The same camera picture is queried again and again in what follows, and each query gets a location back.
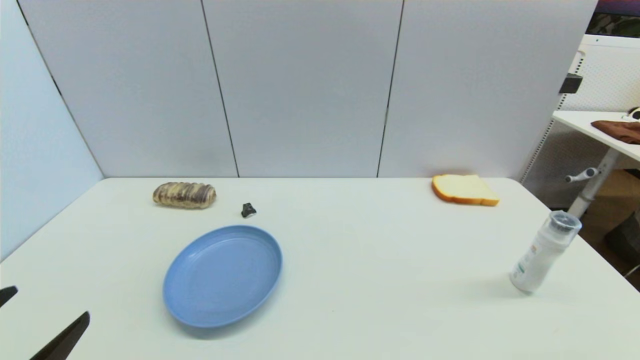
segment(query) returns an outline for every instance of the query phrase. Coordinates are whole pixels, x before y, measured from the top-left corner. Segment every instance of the perforated white panel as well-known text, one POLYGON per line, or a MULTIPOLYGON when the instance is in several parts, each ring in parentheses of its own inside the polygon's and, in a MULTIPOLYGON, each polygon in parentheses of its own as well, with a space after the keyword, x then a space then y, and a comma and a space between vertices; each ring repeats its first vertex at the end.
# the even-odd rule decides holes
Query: perforated white panel
MULTIPOLYGON (((640 106, 640 39, 585 35, 569 72, 583 76, 576 94, 564 94, 558 110, 627 111, 640 106)), ((586 182, 563 177, 597 166, 607 146, 560 123, 550 121, 522 184, 552 208, 568 207, 586 182)), ((638 167, 626 156, 617 168, 638 167)))
POLYGON ((584 79, 561 109, 627 111, 640 106, 640 39, 634 40, 637 47, 582 45, 585 57, 579 75, 584 79))

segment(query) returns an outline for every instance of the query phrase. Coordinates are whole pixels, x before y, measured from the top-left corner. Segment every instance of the metal desk leg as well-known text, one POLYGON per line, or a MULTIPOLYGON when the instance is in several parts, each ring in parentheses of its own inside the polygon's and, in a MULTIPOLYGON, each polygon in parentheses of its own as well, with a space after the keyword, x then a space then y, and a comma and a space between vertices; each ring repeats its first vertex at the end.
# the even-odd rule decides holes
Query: metal desk leg
POLYGON ((615 166, 616 160, 618 159, 618 155, 620 155, 620 152, 612 147, 609 148, 609 151, 607 151, 607 154, 602 158, 602 161, 598 165, 600 174, 589 180, 587 186, 585 186, 578 194, 578 197, 569 208, 569 214, 580 218, 582 214, 587 211, 591 201, 596 197, 598 190, 602 184, 604 184, 605 180, 607 180, 609 174, 611 174, 613 166, 615 166))

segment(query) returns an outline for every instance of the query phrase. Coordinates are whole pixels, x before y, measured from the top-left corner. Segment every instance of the bottle cap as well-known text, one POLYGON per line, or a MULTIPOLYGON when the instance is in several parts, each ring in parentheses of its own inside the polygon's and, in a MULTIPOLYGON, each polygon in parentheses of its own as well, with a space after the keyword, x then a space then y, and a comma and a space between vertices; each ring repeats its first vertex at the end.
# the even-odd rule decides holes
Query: bottle cap
POLYGON ((568 246, 582 228, 582 223, 577 217, 564 211, 552 211, 545 222, 545 227, 551 230, 552 238, 562 246, 568 246))
POLYGON ((570 233, 582 227, 580 220, 564 211, 553 211, 549 214, 551 219, 549 225, 561 233, 570 233))

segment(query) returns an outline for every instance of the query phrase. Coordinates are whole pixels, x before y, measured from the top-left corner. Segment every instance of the plastic bottle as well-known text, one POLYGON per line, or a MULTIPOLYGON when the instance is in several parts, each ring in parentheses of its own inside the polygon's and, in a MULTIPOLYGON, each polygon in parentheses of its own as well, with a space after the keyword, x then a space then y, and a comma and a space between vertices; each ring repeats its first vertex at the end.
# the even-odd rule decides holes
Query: plastic bottle
POLYGON ((564 211, 553 211, 540 227, 529 250, 513 267, 513 285, 526 292, 536 291, 554 261, 564 253, 582 228, 580 220, 564 211))

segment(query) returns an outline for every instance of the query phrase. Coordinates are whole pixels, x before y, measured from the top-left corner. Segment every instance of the white table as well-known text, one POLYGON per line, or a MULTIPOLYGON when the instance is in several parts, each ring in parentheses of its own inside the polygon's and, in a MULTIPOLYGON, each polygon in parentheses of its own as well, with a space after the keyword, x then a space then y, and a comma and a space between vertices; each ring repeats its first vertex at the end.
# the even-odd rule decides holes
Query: white table
POLYGON ((576 238, 539 292, 508 272, 548 209, 488 179, 494 208, 445 203, 430 179, 189 179, 209 209, 151 201, 169 179, 107 179, 2 263, 3 360, 28 359, 83 311, 69 359, 639 359, 640 295, 576 238), (247 220, 242 204, 258 213, 247 220), (217 331, 179 326, 161 287, 173 258, 231 224, 269 231, 281 282, 217 331))
POLYGON ((625 121, 622 119, 622 116, 624 115, 626 115, 626 113, 599 111, 554 112, 553 118, 556 121, 570 126, 609 147, 607 154, 602 158, 602 161, 598 165, 600 174, 589 180, 587 185, 571 205, 569 213, 577 217, 581 217, 582 214, 584 214, 591 202, 594 200, 600 187, 604 184, 609 174, 611 174, 620 153, 625 154, 636 161, 640 161, 640 145, 631 145, 621 142, 620 140, 616 140, 591 125, 592 122, 597 120, 625 121))

